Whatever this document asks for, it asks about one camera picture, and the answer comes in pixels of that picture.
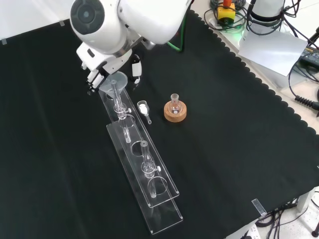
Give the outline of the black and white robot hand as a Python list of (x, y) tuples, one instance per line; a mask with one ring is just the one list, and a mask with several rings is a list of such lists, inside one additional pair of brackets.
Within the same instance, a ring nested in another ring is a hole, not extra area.
[(138, 83), (142, 75), (141, 59), (138, 55), (132, 54), (130, 49), (123, 56), (105, 55), (82, 43), (76, 51), (82, 61), (82, 69), (90, 70), (87, 77), (87, 84), (90, 92), (98, 91), (106, 78), (119, 71), (126, 62), (130, 61), (133, 66), (134, 83)]

